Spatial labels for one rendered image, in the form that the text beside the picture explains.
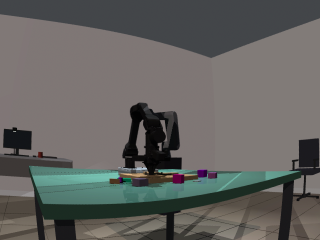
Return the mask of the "brown rectangular block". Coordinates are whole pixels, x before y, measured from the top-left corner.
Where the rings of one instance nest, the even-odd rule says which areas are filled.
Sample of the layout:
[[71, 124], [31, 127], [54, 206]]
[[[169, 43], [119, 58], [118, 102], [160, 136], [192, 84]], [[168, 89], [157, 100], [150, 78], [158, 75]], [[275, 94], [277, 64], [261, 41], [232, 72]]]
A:
[[120, 184], [120, 179], [110, 178], [109, 180], [110, 180], [109, 181], [110, 184]]

